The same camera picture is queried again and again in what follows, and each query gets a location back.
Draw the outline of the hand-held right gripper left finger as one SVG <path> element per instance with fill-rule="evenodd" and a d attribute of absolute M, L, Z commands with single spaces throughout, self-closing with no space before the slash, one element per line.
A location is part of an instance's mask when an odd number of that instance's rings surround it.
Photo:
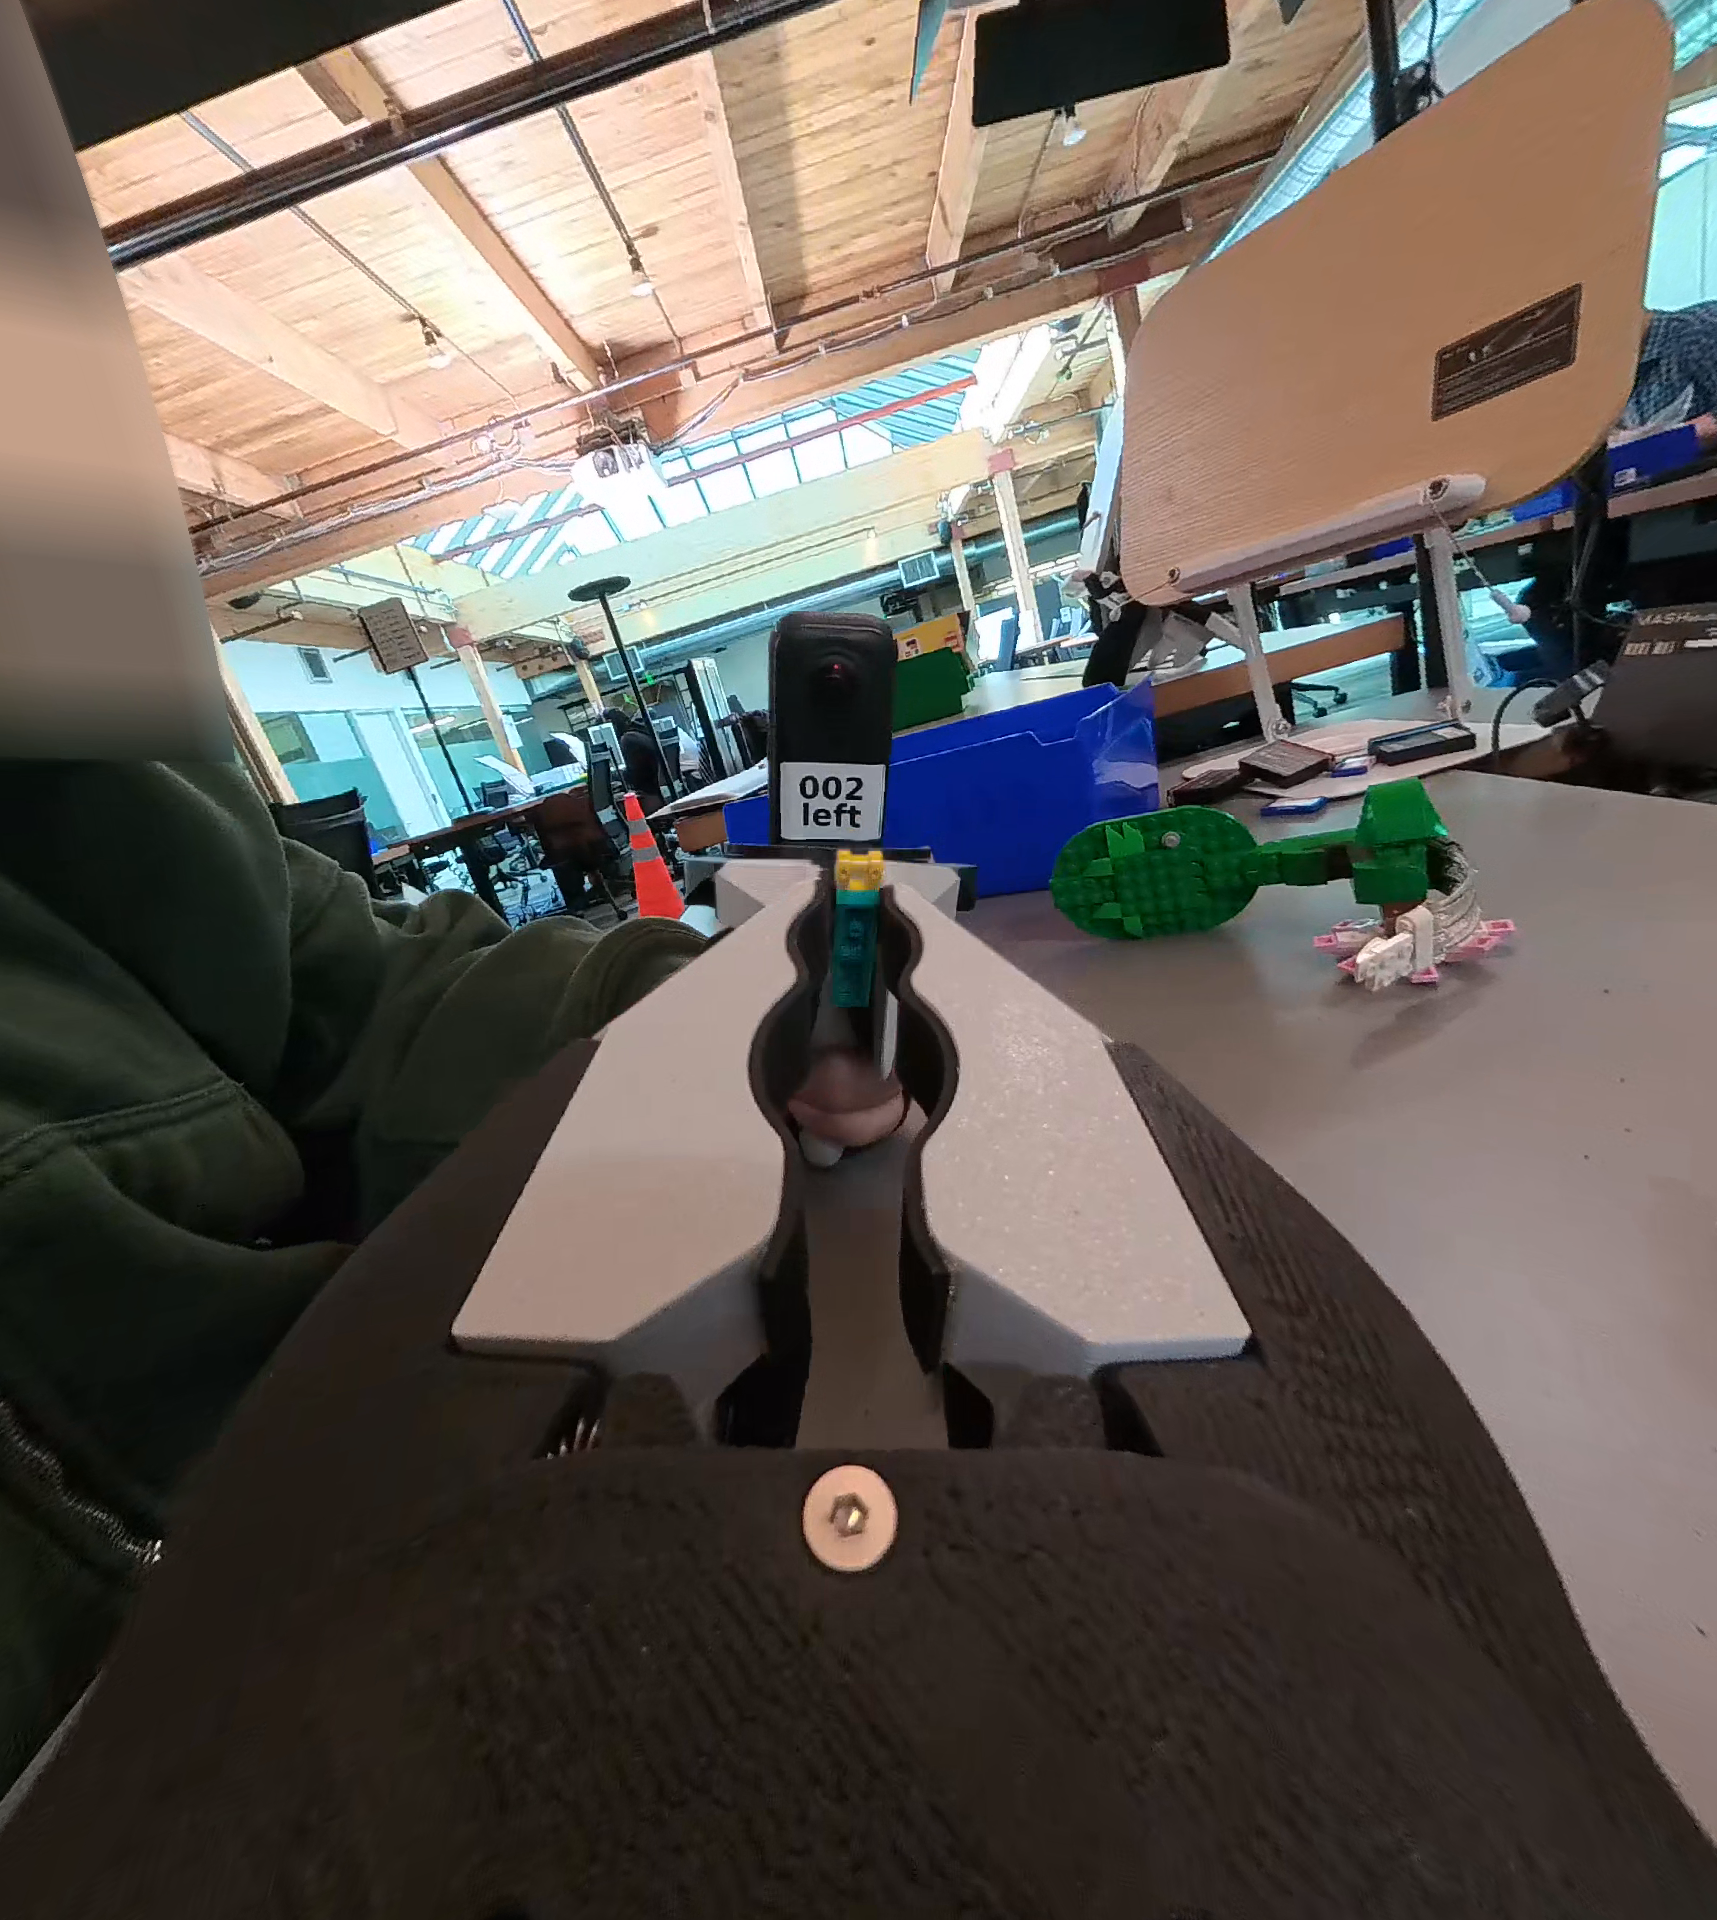
<path fill-rule="evenodd" d="M 667 1378 L 712 1431 L 768 1350 L 828 934 L 828 876 L 797 875 L 607 1026 L 457 1312 L 458 1353 Z"/>

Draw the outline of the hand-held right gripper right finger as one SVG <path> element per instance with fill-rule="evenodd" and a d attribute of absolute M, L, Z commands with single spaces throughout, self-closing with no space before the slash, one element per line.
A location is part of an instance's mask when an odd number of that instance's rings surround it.
<path fill-rule="evenodd" d="M 945 1390 L 1242 1356 L 1253 1328 L 1107 1036 L 905 878 L 878 910 L 916 1115 L 888 1285 L 912 1356 L 876 1448 L 945 1448 Z"/>

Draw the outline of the small teal yellow lego piece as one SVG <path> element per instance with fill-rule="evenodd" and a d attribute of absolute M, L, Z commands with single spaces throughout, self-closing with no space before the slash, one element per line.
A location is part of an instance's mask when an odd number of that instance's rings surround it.
<path fill-rule="evenodd" d="M 830 878 L 828 1004 L 839 1013 L 859 1013 L 870 1008 L 875 992 L 886 854 L 878 848 L 840 848 Z"/>

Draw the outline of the blue plastic bin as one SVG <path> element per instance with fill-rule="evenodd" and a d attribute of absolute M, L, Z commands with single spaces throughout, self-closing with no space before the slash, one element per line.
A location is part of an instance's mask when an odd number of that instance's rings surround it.
<path fill-rule="evenodd" d="M 893 740 L 888 846 L 971 862 L 980 897 L 1042 892 L 1082 831 L 1160 806 L 1153 697 L 1089 686 Z M 768 801 L 727 804 L 727 842 L 770 841 Z"/>

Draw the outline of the person's left forearm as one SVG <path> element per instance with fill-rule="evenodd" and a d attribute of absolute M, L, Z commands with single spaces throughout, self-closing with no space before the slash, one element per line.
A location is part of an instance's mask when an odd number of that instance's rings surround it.
<path fill-rule="evenodd" d="M 308 1010 L 328 1017 L 328 1076 L 305 1117 L 391 1144 L 460 1140 L 567 1044 L 593 1041 L 690 964 L 678 920 L 509 928 L 479 901 L 383 912 L 342 880 L 306 928 Z"/>

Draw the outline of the green lego leaf build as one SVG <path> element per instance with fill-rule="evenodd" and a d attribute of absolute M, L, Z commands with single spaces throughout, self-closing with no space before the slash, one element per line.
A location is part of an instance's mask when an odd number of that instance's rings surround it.
<path fill-rule="evenodd" d="M 1472 866 L 1422 781 L 1367 791 L 1350 828 L 1264 842 L 1237 817 L 1177 806 L 1077 833 L 1049 891 L 1077 928 L 1107 941 L 1206 934 L 1239 918 L 1267 888 L 1348 885 L 1380 912 L 1443 901 Z"/>

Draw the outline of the pink white lego build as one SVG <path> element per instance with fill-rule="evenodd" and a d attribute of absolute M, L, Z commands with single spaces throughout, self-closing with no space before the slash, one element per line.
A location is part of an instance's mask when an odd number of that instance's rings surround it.
<path fill-rule="evenodd" d="M 1452 966 L 1484 962 L 1510 948 L 1517 924 L 1489 918 L 1477 888 L 1433 892 L 1394 922 L 1351 920 L 1315 939 L 1313 948 L 1370 992 L 1433 989 Z"/>

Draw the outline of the person's left hand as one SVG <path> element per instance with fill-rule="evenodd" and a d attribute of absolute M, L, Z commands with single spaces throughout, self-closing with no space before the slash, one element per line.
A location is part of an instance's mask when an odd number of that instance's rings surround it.
<path fill-rule="evenodd" d="M 840 1151 L 867 1151 L 889 1140 L 909 1117 L 912 1098 L 893 1072 L 869 1055 L 833 1048 L 819 1055 L 787 1115 L 801 1136 Z"/>

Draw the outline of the green storage bin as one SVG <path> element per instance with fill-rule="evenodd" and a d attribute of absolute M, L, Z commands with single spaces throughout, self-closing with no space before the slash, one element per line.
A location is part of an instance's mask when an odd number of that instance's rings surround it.
<path fill-rule="evenodd" d="M 974 686 L 968 643 L 956 623 L 898 640 L 892 724 L 896 735 L 960 719 Z"/>

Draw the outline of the orange traffic cone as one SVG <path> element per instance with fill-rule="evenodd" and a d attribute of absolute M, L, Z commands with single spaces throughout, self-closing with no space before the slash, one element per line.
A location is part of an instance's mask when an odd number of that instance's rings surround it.
<path fill-rule="evenodd" d="M 629 789 L 622 793 L 622 818 L 629 837 L 630 885 L 637 914 L 643 920 L 678 922 L 684 914 L 684 898 L 661 853 L 654 831 L 640 808 L 638 797 Z"/>

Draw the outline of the black floor lamp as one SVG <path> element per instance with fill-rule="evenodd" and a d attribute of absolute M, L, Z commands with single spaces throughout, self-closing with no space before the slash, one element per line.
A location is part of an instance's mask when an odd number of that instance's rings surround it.
<path fill-rule="evenodd" d="M 647 702 L 645 685 L 638 676 L 637 662 L 622 636 L 616 611 L 615 611 L 615 596 L 619 596 L 627 589 L 630 589 L 629 576 L 610 575 L 610 576 L 595 579 L 582 587 L 569 589 L 569 601 L 577 606 L 600 608 L 613 652 L 620 662 L 625 681 L 630 688 L 630 702 L 634 708 L 634 717 L 651 739 L 652 759 L 656 762 L 656 777 L 652 787 L 656 801 L 648 812 L 654 814 L 667 802 L 674 802 L 681 795 L 678 761 L 672 757 L 672 748 L 677 747 L 677 737 L 672 735 L 672 744 L 667 747 L 667 739 L 658 733 L 658 724 L 652 717 L 651 704 Z"/>

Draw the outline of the black trash bin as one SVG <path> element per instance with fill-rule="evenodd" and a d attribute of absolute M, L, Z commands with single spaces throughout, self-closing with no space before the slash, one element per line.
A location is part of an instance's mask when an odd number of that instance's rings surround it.
<path fill-rule="evenodd" d="M 360 791 L 270 802 L 270 814 L 285 841 L 321 853 L 342 872 L 363 880 L 368 895 L 375 891 L 375 853 Z"/>

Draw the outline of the person's green hoodie torso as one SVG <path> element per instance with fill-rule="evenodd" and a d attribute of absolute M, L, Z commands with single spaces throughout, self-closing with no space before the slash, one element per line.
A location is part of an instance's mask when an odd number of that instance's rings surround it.
<path fill-rule="evenodd" d="M 405 1044 L 500 939 L 373 905 L 233 768 L 0 762 L 0 1796 L 342 1261 Z"/>

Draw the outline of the wooden tilted stand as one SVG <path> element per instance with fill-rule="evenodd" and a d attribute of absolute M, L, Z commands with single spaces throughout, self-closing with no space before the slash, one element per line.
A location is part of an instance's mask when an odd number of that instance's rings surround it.
<path fill-rule="evenodd" d="M 1147 611 L 1229 592 L 1266 740 L 1290 722 L 1255 584 L 1408 537 L 1469 715 L 1447 535 L 1580 469 L 1631 395 L 1673 72 L 1660 4 L 1578 4 L 1143 322 L 1122 583 Z"/>

